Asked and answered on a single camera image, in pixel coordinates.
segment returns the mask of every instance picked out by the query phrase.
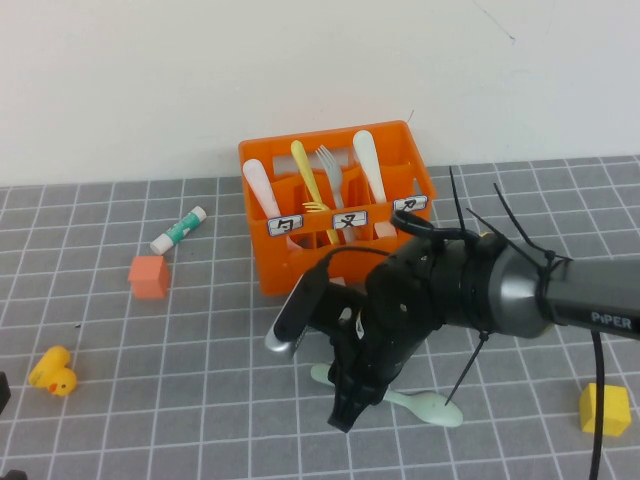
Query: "white glue stick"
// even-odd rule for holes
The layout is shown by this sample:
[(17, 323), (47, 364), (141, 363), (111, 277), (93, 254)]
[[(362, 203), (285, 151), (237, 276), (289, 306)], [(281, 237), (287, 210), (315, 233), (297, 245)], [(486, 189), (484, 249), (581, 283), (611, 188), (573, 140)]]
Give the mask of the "white glue stick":
[(205, 218), (207, 218), (207, 213), (202, 208), (195, 207), (182, 220), (151, 242), (151, 250), (156, 255), (164, 254), (186, 237), (187, 233), (200, 225)]

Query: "orange plastic caddy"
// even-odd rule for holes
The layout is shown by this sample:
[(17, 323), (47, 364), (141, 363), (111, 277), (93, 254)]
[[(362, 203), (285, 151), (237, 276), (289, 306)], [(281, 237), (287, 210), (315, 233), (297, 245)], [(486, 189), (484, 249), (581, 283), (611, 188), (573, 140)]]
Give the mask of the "orange plastic caddy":
[[(367, 178), (355, 159), (352, 142), (353, 136), (359, 130), (369, 130), (373, 135), (387, 197), (385, 204), (375, 204)], [(315, 156), (313, 152), (321, 145), (329, 150), (348, 150), (348, 165), (346, 168), (342, 167), (344, 209), (335, 209), (324, 169), (314, 169), (313, 173), (322, 199), (331, 210), (319, 213), (306, 213), (304, 210), (302, 204), (311, 201), (311, 197), (299, 172), (281, 175), (274, 173), (274, 158), (289, 156), (291, 142), (294, 140), (302, 142), (310, 160)], [(334, 225), (336, 214), (356, 213), (360, 219), (359, 223), (362, 223), (362, 219), (366, 222), (352, 227), (356, 241), (349, 245), (392, 252), (404, 244), (410, 235), (398, 231), (397, 237), (377, 238), (373, 224), (389, 220), (394, 201), (398, 201), (395, 206), (399, 208), (406, 205), (408, 200), (409, 205), (413, 205), (412, 213), (428, 219), (431, 201), (436, 194), (409, 126), (402, 121), (247, 140), (239, 145), (238, 150), (241, 164), (252, 158), (262, 162), (280, 207), (279, 219), (267, 219), (249, 184), (243, 178), (247, 219), (260, 287), (266, 295), (289, 293), (300, 275), (329, 251), (338, 248), (338, 245), (329, 243), (325, 233), (326, 230), (338, 228), (338, 224)], [(275, 228), (278, 224), (285, 227)], [(290, 251), (287, 248), (287, 236), (305, 248)], [(344, 245), (342, 234), (340, 240)], [(344, 252), (334, 257), (329, 273), (332, 278), (343, 277), (347, 284), (358, 283), (364, 281), (371, 269), (381, 260), (377, 255)]]

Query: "white spoon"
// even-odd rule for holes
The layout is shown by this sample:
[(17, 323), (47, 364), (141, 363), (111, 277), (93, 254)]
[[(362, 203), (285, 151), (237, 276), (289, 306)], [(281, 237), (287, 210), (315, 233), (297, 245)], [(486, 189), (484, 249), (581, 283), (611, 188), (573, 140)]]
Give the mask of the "white spoon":
[[(378, 152), (373, 141), (373, 135), (369, 130), (360, 130), (353, 136), (353, 148), (356, 151), (358, 163), (362, 167), (373, 199), (376, 203), (387, 203), (387, 196), (384, 193), (382, 175), (380, 174), (380, 163), (378, 162)], [(395, 237), (396, 229), (389, 222), (377, 222), (373, 225), (378, 237)]]
[[(267, 177), (267, 172), (264, 170), (264, 165), (260, 160), (252, 158), (247, 160), (242, 165), (242, 173), (244, 178), (247, 179), (247, 183), (253, 190), (253, 194), (258, 199), (258, 203), (264, 210), (264, 214), (267, 218), (277, 218), (280, 216), (280, 208), (276, 201), (276, 196), (273, 194), (271, 188), (271, 182)], [(287, 237), (287, 248), (290, 251), (301, 250), (302, 247), (297, 243), (294, 243), (291, 238)]]
[[(311, 367), (311, 378), (318, 383), (333, 387), (334, 385), (329, 381), (328, 375), (329, 365), (326, 363), (318, 363)], [(462, 424), (462, 412), (460, 409), (452, 402), (445, 406), (444, 403), (447, 398), (434, 392), (405, 395), (404, 393), (387, 389), (387, 393), (384, 394), (384, 400), (407, 408), (420, 420), (432, 425), (459, 427)]]

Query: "yellow duck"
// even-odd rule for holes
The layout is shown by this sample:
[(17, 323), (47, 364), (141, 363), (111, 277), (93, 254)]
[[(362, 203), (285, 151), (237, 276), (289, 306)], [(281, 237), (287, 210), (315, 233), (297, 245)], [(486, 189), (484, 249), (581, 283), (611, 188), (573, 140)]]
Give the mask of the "yellow duck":
[(65, 367), (70, 361), (71, 354), (66, 348), (51, 347), (29, 374), (29, 384), (60, 397), (69, 395), (78, 382), (73, 370)]

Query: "table surface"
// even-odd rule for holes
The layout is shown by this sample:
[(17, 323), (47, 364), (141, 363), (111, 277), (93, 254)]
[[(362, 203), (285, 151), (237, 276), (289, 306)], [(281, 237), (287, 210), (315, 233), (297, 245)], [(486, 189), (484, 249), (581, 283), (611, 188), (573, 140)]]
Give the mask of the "table surface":
[[(529, 234), (575, 258), (640, 255), (637, 157), (469, 165), (463, 204), (514, 234), (497, 182)], [(429, 169), (433, 219), (455, 224), (443, 167)], [(196, 205), (210, 217), (166, 254), (166, 300), (130, 295), (128, 266)], [(594, 381), (586, 331), (493, 336), (455, 402), (457, 429), (403, 408), (369, 408), (344, 435), (332, 392), (309, 376), (330, 361), (310, 334), (294, 360), (262, 338), (282, 298), (260, 294), (239, 178), (0, 189), (0, 370), (13, 397), (0, 417), (2, 471), (32, 480), (584, 480), (592, 436), (578, 397)], [(476, 335), (432, 334), (392, 385), (447, 394)], [(80, 382), (66, 398), (25, 387), (32, 365), (66, 346)], [(633, 424), (605, 440), (601, 479), (638, 479), (640, 348), (604, 342), (608, 384), (629, 389)]]

